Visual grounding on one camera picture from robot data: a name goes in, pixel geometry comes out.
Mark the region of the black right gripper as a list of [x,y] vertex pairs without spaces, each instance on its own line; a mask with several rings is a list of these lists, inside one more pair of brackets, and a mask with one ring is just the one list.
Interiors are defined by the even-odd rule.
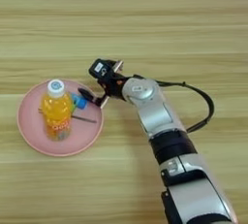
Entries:
[[105,90],[105,93],[101,98],[95,97],[90,91],[84,88],[79,88],[77,91],[84,99],[99,106],[101,109],[107,103],[109,97],[123,100],[122,89],[129,79],[129,77],[125,77],[121,74],[123,64],[124,62],[121,60],[100,59],[98,61],[98,84]]

